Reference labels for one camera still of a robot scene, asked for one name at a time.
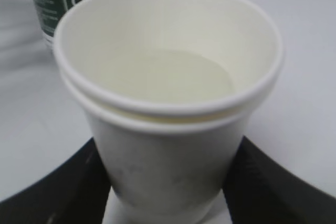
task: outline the white table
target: white table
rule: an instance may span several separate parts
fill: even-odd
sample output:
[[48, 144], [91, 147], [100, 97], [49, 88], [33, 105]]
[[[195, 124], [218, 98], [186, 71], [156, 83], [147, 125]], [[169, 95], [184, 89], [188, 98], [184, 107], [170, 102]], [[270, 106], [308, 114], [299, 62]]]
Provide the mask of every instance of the white table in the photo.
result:
[[[251, 1], [278, 24], [287, 60], [246, 135], [336, 197], [336, 0]], [[0, 0], [0, 135], [0, 200], [43, 178], [90, 137], [41, 40], [32, 0]]]

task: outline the white paper cup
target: white paper cup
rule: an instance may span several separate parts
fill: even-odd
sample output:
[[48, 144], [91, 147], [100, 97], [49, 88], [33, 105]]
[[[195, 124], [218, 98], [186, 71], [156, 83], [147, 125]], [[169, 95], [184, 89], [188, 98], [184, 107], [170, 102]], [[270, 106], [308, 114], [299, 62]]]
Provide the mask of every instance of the white paper cup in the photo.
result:
[[[123, 97], [86, 75], [117, 47], [204, 55], [226, 67], [236, 92], [191, 104]], [[246, 0], [86, 0], [59, 23], [54, 53], [115, 192], [127, 213], [147, 224], [192, 224], [205, 216], [284, 54], [274, 23]]]

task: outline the white surface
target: white surface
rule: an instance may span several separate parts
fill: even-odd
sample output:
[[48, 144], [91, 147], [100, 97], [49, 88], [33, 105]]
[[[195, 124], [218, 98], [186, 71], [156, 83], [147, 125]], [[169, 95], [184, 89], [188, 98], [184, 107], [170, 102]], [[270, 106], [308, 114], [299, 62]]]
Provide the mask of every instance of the white surface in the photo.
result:
[[[251, 1], [280, 27], [287, 61], [274, 93], [251, 118], [247, 136], [336, 197], [336, 0]], [[0, 17], [3, 199], [60, 165], [90, 133], [40, 41], [31, 1], [0, 0]]]

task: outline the cup rim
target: cup rim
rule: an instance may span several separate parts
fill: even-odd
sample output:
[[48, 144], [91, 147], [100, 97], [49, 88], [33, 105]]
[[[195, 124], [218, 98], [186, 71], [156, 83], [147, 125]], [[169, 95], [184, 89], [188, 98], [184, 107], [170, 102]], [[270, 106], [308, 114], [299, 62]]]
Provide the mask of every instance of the cup rim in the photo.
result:
[[258, 95], [258, 93], [262, 92], [265, 87], [267, 87], [274, 81], [284, 62], [284, 46], [282, 36], [274, 21], [256, 4], [248, 0], [235, 0], [245, 4], [247, 7], [253, 9], [261, 17], [263, 17], [263, 19], [268, 23], [269, 27], [271, 28], [274, 34], [274, 38], [276, 40], [275, 59], [268, 72], [263, 75], [254, 85], [248, 87], [241, 92], [235, 93], [227, 97], [223, 97], [218, 100], [189, 104], [154, 103], [126, 97], [113, 91], [109, 91], [107, 89], [99, 87], [87, 78], [85, 78], [74, 67], [71, 66], [70, 62], [66, 58], [66, 54], [62, 49], [61, 38], [66, 24], [71, 21], [73, 16], [76, 16], [76, 14], [80, 12], [83, 7], [93, 1], [95, 0], [81, 1], [63, 16], [55, 31], [54, 55], [56, 57], [57, 63], [60, 66], [61, 71], [80, 90], [102, 103], [116, 107], [121, 110], [154, 116], [196, 116], [223, 111], [235, 106], [239, 106], [240, 104], [243, 104], [248, 100], [253, 99], [255, 96]]

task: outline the cup bottom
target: cup bottom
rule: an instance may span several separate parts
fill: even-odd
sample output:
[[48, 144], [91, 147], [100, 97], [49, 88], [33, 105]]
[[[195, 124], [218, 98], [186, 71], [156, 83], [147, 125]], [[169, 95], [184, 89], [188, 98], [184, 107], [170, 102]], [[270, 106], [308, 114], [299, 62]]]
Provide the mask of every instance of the cup bottom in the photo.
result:
[[156, 215], [134, 208], [118, 199], [126, 215], [137, 224], [196, 224], [210, 211], [215, 200], [208, 201], [197, 208], [177, 215]]

